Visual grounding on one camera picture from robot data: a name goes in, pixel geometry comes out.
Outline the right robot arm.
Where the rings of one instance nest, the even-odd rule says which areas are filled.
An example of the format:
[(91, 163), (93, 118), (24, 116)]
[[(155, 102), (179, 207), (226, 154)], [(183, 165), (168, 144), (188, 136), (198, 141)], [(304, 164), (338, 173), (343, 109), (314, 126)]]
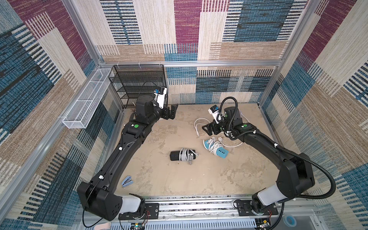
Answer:
[(266, 158), (279, 170), (276, 182), (252, 196), (251, 206), (255, 214), (262, 214), (276, 202), (288, 201), (301, 195), (315, 184), (312, 165), (309, 157), (302, 153), (290, 155), (286, 150), (263, 134), (251, 123), (244, 123), (239, 110), (232, 106), (225, 108), (221, 115), (217, 105), (208, 112), (214, 120), (202, 128), (208, 135), (224, 133), (228, 138), (234, 138), (246, 143)]

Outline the black power strip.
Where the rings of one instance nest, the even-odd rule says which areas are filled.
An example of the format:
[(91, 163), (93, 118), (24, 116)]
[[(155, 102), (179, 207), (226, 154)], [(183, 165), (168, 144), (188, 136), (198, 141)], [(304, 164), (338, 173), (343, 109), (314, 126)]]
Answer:
[(197, 153), (194, 149), (181, 149), (177, 151), (172, 151), (170, 153), (170, 160), (171, 161), (182, 161), (187, 162), (189, 161), (189, 156), (193, 157), (193, 160), (196, 159)]

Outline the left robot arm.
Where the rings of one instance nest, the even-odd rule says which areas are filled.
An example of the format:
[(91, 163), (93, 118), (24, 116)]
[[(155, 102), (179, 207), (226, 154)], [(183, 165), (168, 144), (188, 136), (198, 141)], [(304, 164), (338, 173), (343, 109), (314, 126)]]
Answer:
[(83, 211), (90, 212), (106, 220), (128, 214), (140, 218), (145, 214), (145, 199), (135, 194), (115, 195), (120, 177), (134, 153), (151, 133), (153, 125), (161, 118), (174, 119), (177, 104), (171, 107), (160, 104), (148, 95), (140, 96), (135, 113), (124, 126), (120, 141), (104, 166), (90, 180), (82, 182), (77, 193)]

